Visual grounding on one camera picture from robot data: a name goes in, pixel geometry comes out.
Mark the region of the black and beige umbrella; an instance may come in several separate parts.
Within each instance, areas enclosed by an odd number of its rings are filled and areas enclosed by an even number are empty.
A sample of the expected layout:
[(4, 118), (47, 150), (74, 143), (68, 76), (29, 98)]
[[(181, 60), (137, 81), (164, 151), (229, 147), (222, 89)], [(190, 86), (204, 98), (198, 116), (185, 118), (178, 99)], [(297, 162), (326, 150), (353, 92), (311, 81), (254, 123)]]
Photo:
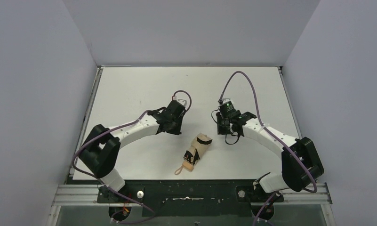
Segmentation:
[(189, 172), (194, 170), (195, 165), (200, 161), (202, 156), (208, 150), (212, 144), (213, 139), (206, 134), (199, 133), (191, 142), (190, 147), (186, 150), (183, 156), (183, 162), (181, 166), (176, 169), (174, 174), (179, 175), (183, 169)]

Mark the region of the aluminium frame rail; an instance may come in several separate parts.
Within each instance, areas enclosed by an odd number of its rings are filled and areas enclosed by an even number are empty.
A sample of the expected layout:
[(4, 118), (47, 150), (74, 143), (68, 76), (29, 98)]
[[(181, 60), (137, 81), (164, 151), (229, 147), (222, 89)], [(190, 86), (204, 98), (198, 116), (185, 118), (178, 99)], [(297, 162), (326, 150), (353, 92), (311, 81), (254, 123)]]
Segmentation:
[[(294, 192), (290, 189), (282, 191), (284, 201), (281, 205), (320, 205), (324, 221), (328, 226), (335, 226), (332, 212), (332, 199), (326, 183), (318, 183), (318, 192)], [(59, 185), (51, 204), (50, 213), (46, 222), (47, 226), (55, 226), (61, 207), (63, 206), (105, 206), (123, 207), (123, 204), (107, 204), (97, 202), (97, 185)]]

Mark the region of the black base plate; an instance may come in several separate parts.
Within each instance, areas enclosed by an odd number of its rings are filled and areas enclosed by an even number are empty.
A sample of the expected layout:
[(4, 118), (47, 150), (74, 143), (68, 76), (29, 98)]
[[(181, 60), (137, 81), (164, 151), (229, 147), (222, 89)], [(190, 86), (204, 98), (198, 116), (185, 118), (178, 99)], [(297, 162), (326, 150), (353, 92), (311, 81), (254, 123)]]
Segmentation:
[(143, 217), (251, 217), (261, 209), (261, 216), (272, 216), (273, 204), (283, 202), (281, 193), (274, 197), (252, 179), (226, 180), (127, 180), (119, 196), (105, 186), (98, 188), (97, 203), (110, 204), (109, 213), (142, 209)]

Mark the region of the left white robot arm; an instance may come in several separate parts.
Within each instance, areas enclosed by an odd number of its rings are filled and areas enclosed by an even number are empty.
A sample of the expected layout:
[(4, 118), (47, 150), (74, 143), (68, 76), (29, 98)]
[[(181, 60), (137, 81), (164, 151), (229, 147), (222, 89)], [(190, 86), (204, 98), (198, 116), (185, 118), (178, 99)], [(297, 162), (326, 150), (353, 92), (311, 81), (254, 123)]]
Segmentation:
[(89, 176), (118, 192), (126, 184), (115, 168), (119, 150), (141, 138), (163, 132), (180, 135), (186, 105), (186, 100), (173, 99), (168, 106), (145, 111), (137, 120), (123, 126), (106, 128), (98, 124), (77, 152), (77, 158), (88, 167)]

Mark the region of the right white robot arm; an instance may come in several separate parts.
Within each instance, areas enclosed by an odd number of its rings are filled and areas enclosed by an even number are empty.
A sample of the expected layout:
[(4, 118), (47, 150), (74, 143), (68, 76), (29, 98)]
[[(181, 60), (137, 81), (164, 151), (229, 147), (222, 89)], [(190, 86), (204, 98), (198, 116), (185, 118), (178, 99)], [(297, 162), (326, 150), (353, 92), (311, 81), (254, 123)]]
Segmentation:
[(228, 98), (220, 99), (218, 103), (216, 123), (219, 135), (252, 139), (281, 160), (281, 172), (268, 172), (255, 180), (255, 190), (267, 194), (283, 189), (300, 192), (324, 174), (324, 167), (311, 139), (292, 137), (261, 123), (255, 114), (241, 113), (235, 109)]

